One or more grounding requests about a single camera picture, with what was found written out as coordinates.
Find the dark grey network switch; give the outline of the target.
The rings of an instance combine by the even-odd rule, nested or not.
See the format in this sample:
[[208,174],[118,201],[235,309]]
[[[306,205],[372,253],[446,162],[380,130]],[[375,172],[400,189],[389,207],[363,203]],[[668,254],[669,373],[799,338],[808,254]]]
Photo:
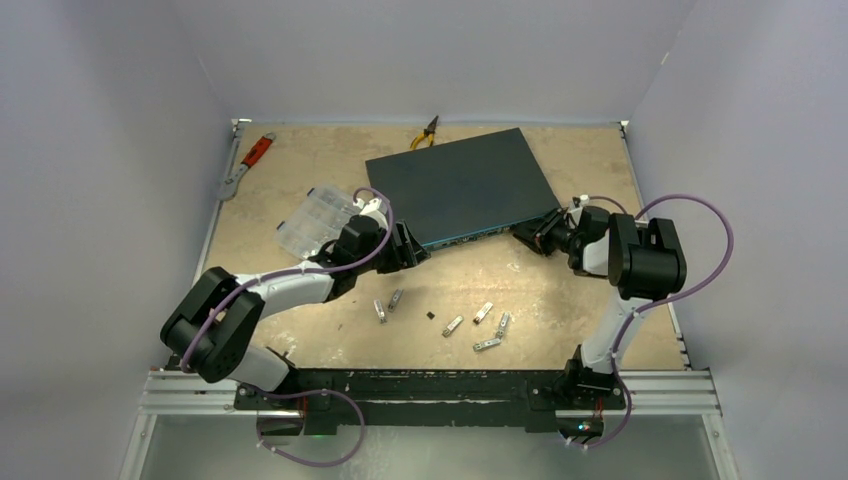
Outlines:
[[496,235],[560,206],[518,128],[365,162],[370,186],[428,251]]

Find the small white network plug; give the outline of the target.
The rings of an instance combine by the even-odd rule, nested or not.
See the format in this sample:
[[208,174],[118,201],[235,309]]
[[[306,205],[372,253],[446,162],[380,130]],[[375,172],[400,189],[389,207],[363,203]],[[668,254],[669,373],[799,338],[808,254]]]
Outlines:
[[378,317],[378,320],[381,324],[385,324],[387,322],[387,315],[384,310],[383,304],[379,299],[374,300],[374,307]]

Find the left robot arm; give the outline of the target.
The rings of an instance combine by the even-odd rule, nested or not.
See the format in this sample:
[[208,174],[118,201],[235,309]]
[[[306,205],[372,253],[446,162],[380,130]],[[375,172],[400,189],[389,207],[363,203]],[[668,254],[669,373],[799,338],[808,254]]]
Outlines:
[[404,221],[382,225],[354,215],[336,239],[294,267],[258,275],[206,270],[166,320],[160,339],[182,369],[208,383],[249,384],[272,408],[284,409],[297,399],[298,382],[282,355],[252,345],[258,324],[294,307],[333,301],[369,271],[390,274],[429,257]]

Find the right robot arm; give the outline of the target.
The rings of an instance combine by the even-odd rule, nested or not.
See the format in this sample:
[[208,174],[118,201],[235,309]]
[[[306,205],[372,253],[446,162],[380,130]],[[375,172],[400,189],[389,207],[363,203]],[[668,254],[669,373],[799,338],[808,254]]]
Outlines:
[[578,346],[561,381],[564,399],[584,407],[618,387],[618,356],[642,324],[640,313],[684,286],[687,263],[676,226],[666,218],[640,223],[597,206],[571,206],[519,223],[512,234],[536,254],[563,252],[575,275],[612,287],[599,326]]

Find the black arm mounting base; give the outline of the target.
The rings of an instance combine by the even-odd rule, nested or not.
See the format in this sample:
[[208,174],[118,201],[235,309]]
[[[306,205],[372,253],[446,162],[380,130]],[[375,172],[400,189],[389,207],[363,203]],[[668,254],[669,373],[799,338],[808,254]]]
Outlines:
[[572,417],[622,413],[613,377],[564,370],[409,370],[300,368],[270,395],[241,383],[235,407],[264,415],[292,412],[307,435],[342,425],[515,427],[556,432]]

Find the clear plastic organizer box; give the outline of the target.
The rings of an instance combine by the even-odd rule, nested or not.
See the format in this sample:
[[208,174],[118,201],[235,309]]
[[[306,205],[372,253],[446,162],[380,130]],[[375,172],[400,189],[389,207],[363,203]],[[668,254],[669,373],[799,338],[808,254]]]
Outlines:
[[329,241],[363,208],[362,200],[332,185],[312,188],[298,208],[278,226],[275,242],[289,254],[307,259]]

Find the yellow handled pliers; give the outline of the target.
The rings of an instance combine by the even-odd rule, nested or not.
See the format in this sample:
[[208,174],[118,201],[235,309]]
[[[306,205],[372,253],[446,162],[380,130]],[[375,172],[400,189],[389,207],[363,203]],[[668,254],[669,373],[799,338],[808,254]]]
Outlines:
[[420,145],[424,144],[426,147],[432,147],[435,143],[435,134],[439,124],[440,116],[436,115],[427,126],[417,134],[417,136],[411,141],[409,150],[414,151],[419,148]]

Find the aluminium frame rail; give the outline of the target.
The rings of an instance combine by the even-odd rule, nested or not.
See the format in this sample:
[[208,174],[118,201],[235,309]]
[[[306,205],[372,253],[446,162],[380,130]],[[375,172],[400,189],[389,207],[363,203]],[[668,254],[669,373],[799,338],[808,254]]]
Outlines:
[[[720,401],[706,371],[627,371],[634,415],[718,415]],[[257,415],[236,407],[237,384],[209,384],[194,374],[153,371],[148,374],[137,412],[142,415]]]

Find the red handled adjustable wrench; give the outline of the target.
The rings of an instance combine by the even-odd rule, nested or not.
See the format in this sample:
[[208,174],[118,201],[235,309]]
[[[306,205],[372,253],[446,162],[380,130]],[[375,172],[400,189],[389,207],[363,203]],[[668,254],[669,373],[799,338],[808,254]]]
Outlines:
[[277,135],[275,133],[268,132],[251,147],[237,168],[221,182],[217,192],[217,199],[219,201],[229,201],[236,196],[238,187],[245,174],[262,158],[276,138]]

